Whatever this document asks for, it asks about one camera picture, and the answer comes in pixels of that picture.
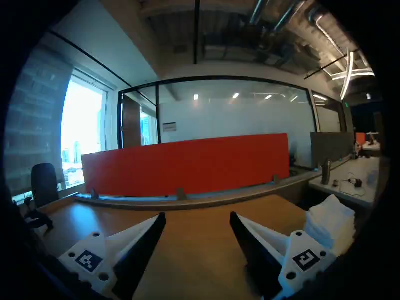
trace wooden door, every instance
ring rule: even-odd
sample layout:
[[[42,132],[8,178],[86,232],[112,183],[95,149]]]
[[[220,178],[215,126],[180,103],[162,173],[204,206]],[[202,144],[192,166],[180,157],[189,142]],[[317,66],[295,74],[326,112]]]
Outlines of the wooden door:
[[[122,145],[124,148],[141,146],[141,107],[126,95],[122,103]]]

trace desk surface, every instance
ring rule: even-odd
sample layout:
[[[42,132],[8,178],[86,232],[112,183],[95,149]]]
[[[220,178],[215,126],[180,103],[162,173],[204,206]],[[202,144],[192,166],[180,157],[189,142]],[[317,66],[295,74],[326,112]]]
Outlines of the desk surface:
[[[376,142],[373,145],[370,145],[369,143],[365,143],[362,145],[362,149],[364,150],[370,150],[370,151],[380,151],[381,150],[381,144]]]
[[[367,184],[368,174],[377,171],[376,180],[373,184]],[[347,179],[357,178],[362,180],[362,187],[356,188],[347,182]],[[360,204],[370,208],[374,204],[379,177],[379,158],[359,158],[349,160],[330,172],[330,180],[327,185],[321,184],[322,177],[319,176],[309,181],[310,187],[334,194],[339,198]],[[339,186],[333,187],[334,180],[339,181]]]
[[[306,222],[304,210],[277,195],[167,211],[164,232],[133,299],[260,299],[247,279],[247,262],[229,224],[231,211],[285,235]],[[157,213],[69,202],[48,212],[54,230],[44,243],[58,257],[93,231],[110,236]]]

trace orange privacy panel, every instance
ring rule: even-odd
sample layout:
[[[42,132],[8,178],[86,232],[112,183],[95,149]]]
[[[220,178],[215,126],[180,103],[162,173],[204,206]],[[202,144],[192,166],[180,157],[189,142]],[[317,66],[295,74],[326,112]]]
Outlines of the orange privacy panel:
[[[366,134],[362,132],[356,132],[355,139],[362,146],[366,143]]]
[[[86,190],[157,197],[208,193],[289,177],[288,135],[260,134],[171,142],[82,156]]]

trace black office chair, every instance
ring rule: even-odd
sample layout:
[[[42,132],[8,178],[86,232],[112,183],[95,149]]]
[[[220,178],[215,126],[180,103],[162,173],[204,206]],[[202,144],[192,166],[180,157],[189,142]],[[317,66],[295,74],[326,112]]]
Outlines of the black office chair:
[[[31,185],[36,208],[41,208],[59,199],[56,170],[51,163],[37,164],[32,168]],[[53,228],[53,221],[37,209],[32,210],[31,201],[32,197],[27,197],[24,201],[28,207],[28,213],[23,218],[25,220],[32,219],[29,221],[28,226],[30,228],[39,228],[47,225],[48,229],[51,230]]]
[[[37,164],[32,168],[31,184],[37,208],[59,199],[56,170],[51,163]]]

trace wall sign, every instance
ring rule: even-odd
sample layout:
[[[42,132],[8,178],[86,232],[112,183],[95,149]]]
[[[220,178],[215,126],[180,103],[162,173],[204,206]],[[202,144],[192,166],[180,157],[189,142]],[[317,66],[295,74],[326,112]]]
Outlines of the wall sign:
[[[176,122],[172,122],[172,123],[164,123],[164,124],[162,124],[162,131],[165,132],[165,133],[177,131],[177,123]]]

